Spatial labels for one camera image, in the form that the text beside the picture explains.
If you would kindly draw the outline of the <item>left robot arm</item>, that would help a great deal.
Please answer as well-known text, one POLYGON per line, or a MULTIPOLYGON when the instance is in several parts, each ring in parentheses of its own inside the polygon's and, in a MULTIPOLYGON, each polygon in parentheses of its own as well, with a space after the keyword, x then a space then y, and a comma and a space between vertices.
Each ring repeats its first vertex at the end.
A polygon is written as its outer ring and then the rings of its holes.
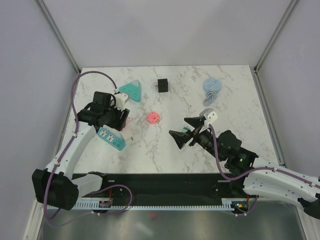
POLYGON ((104 197, 109 193, 110 185, 103 180, 102 173, 90 172, 77 179, 73 174, 84 150, 103 126, 119 132, 126 126, 128 100, 129 96, 122 92, 94 93, 92 102, 76 114, 75 129, 68 142, 45 169, 33 172, 31 178, 39 203, 69 211, 80 197, 93 192, 104 197))

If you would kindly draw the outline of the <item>pink cube socket adapter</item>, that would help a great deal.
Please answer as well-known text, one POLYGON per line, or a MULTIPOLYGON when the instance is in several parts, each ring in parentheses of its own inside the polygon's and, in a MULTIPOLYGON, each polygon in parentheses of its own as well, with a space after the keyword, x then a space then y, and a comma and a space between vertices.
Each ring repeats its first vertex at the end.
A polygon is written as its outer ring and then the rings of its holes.
POLYGON ((127 119, 126 121, 125 121, 125 128, 127 128, 128 126, 129 126, 129 123, 131 122, 131 120, 130 119, 127 119))

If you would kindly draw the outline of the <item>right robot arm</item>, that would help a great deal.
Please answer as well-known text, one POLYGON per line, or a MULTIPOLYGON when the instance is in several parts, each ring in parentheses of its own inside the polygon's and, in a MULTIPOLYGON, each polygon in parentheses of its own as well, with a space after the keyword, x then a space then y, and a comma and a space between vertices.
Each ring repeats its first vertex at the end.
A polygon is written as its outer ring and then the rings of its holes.
POLYGON ((216 135, 213 116, 186 117, 194 129, 170 130, 179 149, 186 144, 200 145, 216 161, 220 175, 230 181, 229 191, 235 197, 244 193, 277 199, 298 208, 315 219, 320 218, 320 179, 273 164, 255 152, 243 148, 242 141, 231 130, 216 135))

